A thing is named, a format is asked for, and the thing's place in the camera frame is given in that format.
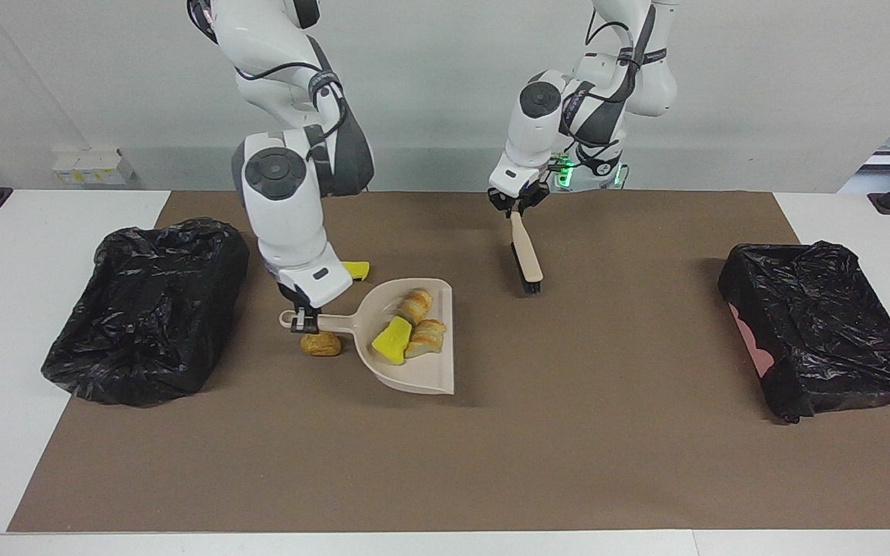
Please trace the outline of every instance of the white wall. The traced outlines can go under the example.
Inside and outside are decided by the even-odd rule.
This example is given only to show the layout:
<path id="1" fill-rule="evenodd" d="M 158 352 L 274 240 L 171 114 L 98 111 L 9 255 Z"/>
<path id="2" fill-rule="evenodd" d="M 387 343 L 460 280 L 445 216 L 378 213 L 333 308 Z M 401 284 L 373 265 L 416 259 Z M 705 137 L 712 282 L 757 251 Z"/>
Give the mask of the white wall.
<path id="1" fill-rule="evenodd" d="M 524 80 L 569 70 L 584 0 L 325 0 L 319 39 L 377 158 L 374 188 L 483 190 Z M 50 151 L 122 147 L 156 188 L 227 188 L 271 120 L 183 0 L 0 0 L 0 183 L 53 187 Z M 836 191 L 890 135 L 890 3 L 686 0 L 668 50 L 681 94 L 633 119 L 629 187 Z"/>

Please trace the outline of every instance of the table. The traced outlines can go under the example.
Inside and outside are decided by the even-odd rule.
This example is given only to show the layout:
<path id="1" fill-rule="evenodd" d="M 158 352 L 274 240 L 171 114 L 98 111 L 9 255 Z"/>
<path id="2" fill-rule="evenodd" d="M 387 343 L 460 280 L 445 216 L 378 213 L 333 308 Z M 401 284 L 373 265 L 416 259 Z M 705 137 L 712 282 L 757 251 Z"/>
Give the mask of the table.
<path id="1" fill-rule="evenodd" d="M 165 192 L 19 191 L 0 210 L 0 554 L 236 552 L 851 554 L 890 551 L 890 531 L 591 531 L 498 534 L 4 535 L 67 394 L 39 363 L 91 273 L 106 233 L 152 226 Z M 802 242 L 851 247 L 890 313 L 890 218 L 859 196 L 778 194 Z"/>

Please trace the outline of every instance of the sponge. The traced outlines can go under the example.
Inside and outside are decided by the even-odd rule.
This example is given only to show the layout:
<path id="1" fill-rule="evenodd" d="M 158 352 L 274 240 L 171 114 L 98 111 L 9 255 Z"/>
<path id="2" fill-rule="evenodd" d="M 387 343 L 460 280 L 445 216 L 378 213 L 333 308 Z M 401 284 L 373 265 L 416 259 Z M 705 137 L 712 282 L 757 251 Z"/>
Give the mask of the sponge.
<path id="1" fill-rule="evenodd" d="M 342 266 L 349 271 L 353 280 L 365 280 L 370 275 L 370 263 L 366 261 L 342 261 Z"/>
<path id="2" fill-rule="evenodd" d="M 403 352 L 410 342 L 411 324 L 401 317 L 394 317 L 384 331 L 373 341 L 373 349 L 395 365 L 403 365 Z"/>

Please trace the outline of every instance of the dustpan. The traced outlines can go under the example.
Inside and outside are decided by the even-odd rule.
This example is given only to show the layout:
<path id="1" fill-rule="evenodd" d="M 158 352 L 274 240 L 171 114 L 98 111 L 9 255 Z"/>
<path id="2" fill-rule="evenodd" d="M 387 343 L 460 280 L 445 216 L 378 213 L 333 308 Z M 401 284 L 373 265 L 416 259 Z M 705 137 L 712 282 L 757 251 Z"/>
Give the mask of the dustpan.
<path id="1" fill-rule="evenodd" d="M 410 291 L 424 289 L 433 302 L 427 319 L 441 320 L 448 327 L 441 353 L 427 353 L 393 365 L 370 345 L 395 316 L 400 301 Z M 285 310 L 280 316 L 282 327 L 290 328 L 294 312 Z M 333 334 L 352 334 L 356 351 L 363 363 L 386 386 L 411 394 L 454 394 L 455 381 L 452 337 L 452 286 L 436 278 L 403 278 L 378 285 L 363 298 L 352 316 L 319 314 L 318 330 Z"/>

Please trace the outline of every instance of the plastic bag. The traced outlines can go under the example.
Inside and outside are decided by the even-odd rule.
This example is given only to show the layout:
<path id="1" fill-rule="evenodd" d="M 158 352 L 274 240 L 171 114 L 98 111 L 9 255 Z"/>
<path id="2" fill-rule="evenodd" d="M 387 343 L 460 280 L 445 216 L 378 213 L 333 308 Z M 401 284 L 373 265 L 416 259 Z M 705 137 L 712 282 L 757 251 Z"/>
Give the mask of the plastic bag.
<path id="1" fill-rule="evenodd" d="M 890 404 L 890 319 L 847 247 L 742 244 L 719 285 L 774 415 Z"/>
<path id="2" fill-rule="evenodd" d="M 248 260 L 239 232 L 213 219 L 110 233 L 43 376 L 102 404 L 194 394 L 232 330 Z"/>

